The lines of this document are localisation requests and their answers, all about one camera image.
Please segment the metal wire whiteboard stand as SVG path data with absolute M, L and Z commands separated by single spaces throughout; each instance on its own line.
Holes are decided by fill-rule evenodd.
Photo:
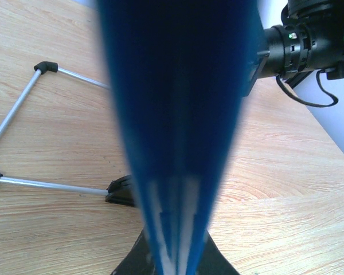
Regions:
M 66 85 L 70 88 L 60 96 Z M 95 129 L 85 121 L 90 106 L 69 107 L 79 101 L 69 99 L 68 94 L 79 95 L 86 89 L 101 96 L 101 89 L 108 91 L 110 85 L 56 62 L 35 64 L 32 77 L 0 123 L 0 185 L 99 195 L 110 204 L 136 207 L 131 175 L 114 179 L 103 188 L 75 167 L 84 159 L 81 153 L 108 160 L 97 144 L 85 141 L 85 135 Z

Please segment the blue framed whiteboard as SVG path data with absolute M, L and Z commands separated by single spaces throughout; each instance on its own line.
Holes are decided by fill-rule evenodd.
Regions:
M 193 274 L 256 56 L 256 1 L 98 1 L 122 141 L 159 274 Z

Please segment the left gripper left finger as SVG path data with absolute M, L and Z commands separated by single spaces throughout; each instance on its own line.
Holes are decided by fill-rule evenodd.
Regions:
M 111 272 L 112 275 L 152 275 L 158 274 L 147 243 L 144 230 L 135 241 L 130 252 Z

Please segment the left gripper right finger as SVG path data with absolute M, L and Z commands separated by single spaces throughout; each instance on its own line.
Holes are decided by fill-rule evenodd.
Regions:
M 206 243 L 196 274 L 199 275 L 240 275 L 222 255 L 211 235 L 206 232 Z

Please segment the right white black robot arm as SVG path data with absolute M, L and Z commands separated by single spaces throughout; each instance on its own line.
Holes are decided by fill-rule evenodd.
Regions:
M 274 77 L 291 99 L 319 108 L 289 91 L 312 72 L 321 83 L 344 78 L 344 1 L 288 1 L 281 24 L 263 28 L 259 12 L 253 17 L 257 56 L 251 61 L 248 90 L 259 78 Z

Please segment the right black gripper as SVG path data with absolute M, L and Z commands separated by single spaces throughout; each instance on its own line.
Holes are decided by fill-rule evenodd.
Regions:
M 250 94 L 256 80 L 259 78 L 265 63 L 268 60 L 269 53 L 269 50 L 260 50 L 257 52 L 255 57 L 252 57 L 249 60 L 248 76 L 244 84 L 243 97 L 247 97 Z

